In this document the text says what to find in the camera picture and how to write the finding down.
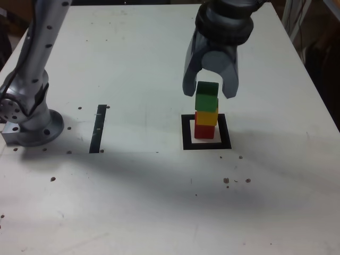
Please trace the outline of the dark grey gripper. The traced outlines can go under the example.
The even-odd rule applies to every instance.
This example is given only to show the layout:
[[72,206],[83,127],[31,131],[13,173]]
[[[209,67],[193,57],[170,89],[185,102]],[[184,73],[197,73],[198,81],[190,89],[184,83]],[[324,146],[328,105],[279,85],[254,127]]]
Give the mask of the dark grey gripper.
[[239,88],[236,46],[207,40],[195,29],[184,64],[182,88],[186,96],[194,95],[197,74],[202,68],[220,75],[222,92],[227,99],[236,96]]

